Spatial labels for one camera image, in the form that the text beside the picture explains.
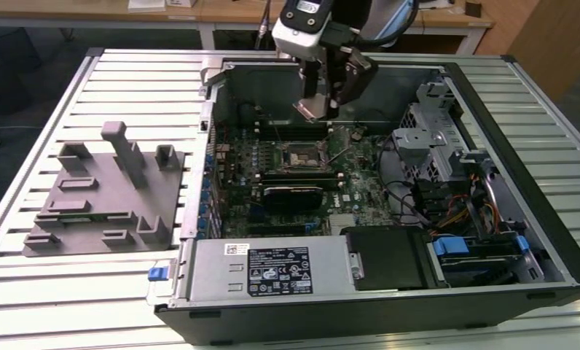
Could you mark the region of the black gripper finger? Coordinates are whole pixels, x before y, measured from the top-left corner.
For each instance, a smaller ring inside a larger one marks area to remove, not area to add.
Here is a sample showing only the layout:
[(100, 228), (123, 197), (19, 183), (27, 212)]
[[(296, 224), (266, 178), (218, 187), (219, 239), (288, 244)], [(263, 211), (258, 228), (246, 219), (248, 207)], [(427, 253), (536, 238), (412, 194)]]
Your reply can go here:
[(339, 108), (359, 99), (379, 70), (377, 62), (356, 49), (328, 52), (330, 107)]
[(318, 91), (322, 63), (307, 60), (298, 60), (298, 63), (302, 78), (302, 98), (312, 98)]

